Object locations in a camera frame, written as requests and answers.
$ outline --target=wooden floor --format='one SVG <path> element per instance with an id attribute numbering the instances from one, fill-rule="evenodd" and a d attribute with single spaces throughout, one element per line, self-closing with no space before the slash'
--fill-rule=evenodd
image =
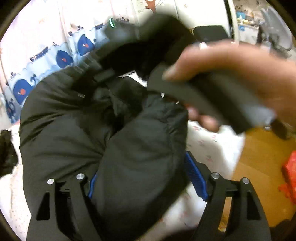
<path id="1" fill-rule="evenodd" d="M 233 179 L 248 177 L 262 203 L 270 226 L 284 219 L 291 219 L 296 205 L 278 191 L 284 183 L 281 167 L 291 152 L 296 150 L 296 141 L 284 141 L 272 132 L 254 129 L 246 134 L 246 143 Z M 226 202 L 224 215 L 227 216 L 230 200 Z"/>

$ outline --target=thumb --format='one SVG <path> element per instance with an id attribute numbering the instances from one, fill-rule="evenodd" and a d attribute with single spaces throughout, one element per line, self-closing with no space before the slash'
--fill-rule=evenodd
<path id="1" fill-rule="evenodd" d="M 200 49 L 197 45 L 185 48 L 179 59 L 163 74 L 163 79 L 168 81 L 186 81 L 200 72 L 214 69 L 229 69 L 232 52 L 235 45 L 229 41 L 221 41 L 210 47 Z"/>

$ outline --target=green light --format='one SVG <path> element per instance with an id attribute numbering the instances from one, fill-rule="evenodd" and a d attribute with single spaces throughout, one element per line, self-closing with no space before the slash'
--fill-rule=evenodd
<path id="1" fill-rule="evenodd" d="M 115 25 L 113 25 L 113 18 L 109 18 L 109 22 L 110 22 L 110 24 L 111 24 L 111 27 L 114 28 Z"/>

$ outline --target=fingernail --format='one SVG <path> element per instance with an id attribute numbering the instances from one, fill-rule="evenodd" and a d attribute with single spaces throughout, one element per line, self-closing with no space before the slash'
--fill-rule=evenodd
<path id="1" fill-rule="evenodd" d="M 173 64 L 163 73 L 163 80 L 167 80 L 167 81 L 175 80 L 176 71 L 177 71 L 176 66 Z"/>

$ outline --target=black cloth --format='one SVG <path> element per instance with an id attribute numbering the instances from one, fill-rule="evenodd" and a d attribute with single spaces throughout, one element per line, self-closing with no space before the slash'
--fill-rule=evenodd
<path id="1" fill-rule="evenodd" d="M 188 183 L 183 170 L 188 113 L 130 77 L 102 84 L 87 101 L 89 96 L 70 89 L 72 71 L 42 80 L 22 109 L 28 207 L 31 212 L 37 208 L 40 183 L 96 173 L 91 203 L 106 240 L 135 240 Z"/>
<path id="2" fill-rule="evenodd" d="M 11 140 L 11 131 L 2 130 L 0 135 L 0 177 L 11 174 L 18 158 Z"/>

